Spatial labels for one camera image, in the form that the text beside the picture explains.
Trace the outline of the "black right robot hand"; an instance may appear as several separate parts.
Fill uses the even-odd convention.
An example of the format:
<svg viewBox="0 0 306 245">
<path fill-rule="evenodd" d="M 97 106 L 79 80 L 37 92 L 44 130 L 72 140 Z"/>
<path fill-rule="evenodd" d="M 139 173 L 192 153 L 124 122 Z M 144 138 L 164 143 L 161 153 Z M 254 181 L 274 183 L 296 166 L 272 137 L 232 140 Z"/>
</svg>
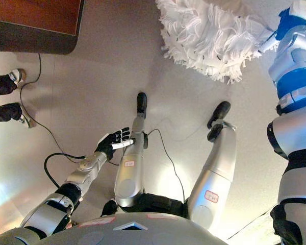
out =
<svg viewBox="0 0 306 245">
<path fill-rule="evenodd" d="M 258 52 L 276 49 L 284 36 L 297 26 L 306 27 L 306 1 L 293 1 L 285 10 L 278 15 L 280 18 L 277 29 L 262 43 Z"/>
</svg>

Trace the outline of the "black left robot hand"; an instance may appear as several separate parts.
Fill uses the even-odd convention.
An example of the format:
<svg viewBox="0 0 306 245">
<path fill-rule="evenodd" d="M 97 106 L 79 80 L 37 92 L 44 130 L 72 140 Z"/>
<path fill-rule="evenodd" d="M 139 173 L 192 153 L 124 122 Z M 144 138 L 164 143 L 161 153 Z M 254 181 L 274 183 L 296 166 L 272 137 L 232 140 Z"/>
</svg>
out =
<svg viewBox="0 0 306 245">
<path fill-rule="evenodd" d="M 113 158 L 114 152 L 117 149 L 127 147 L 135 142 L 135 139 L 131 138 L 130 135 L 129 127 L 119 129 L 114 133 L 106 134 L 99 140 L 95 152 L 105 153 L 109 161 Z"/>
</svg>

